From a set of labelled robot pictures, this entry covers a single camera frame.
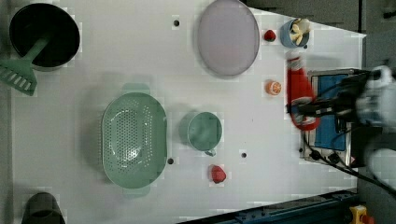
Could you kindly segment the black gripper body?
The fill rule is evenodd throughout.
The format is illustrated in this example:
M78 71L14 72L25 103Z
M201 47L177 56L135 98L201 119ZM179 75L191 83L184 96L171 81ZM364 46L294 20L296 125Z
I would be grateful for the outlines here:
M361 71L356 75L344 78L339 83L338 87L340 90L336 97L332 99L332 109L336 117L357 117L356 102L365 89L369 75L369 71Z

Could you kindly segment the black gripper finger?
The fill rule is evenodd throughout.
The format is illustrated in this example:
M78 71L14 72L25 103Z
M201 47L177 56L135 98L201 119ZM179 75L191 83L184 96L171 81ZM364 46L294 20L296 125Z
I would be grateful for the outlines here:
M287 104L287 111L294 116L319 118L331 115L334 109L329 101L314 101L311 98L299 98Z

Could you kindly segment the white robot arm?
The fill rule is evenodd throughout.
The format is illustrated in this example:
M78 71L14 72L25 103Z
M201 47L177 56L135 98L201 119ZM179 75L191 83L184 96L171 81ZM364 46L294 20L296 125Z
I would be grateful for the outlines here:
M306 96L291 100L287 104L288 113L294 125L301 131L313 128L307 119L317 119L334 115L347 122L359 125L381 127L387 131L372 140L364 149L364 160L368 163L373 178L366 180L382 189L395 192L390 182L379 176L375 169L378 162L375 155L395 152L395 79L393 71L385 66L365 71L343 79L337 86L341 89L332 99L321 100L310 91Z

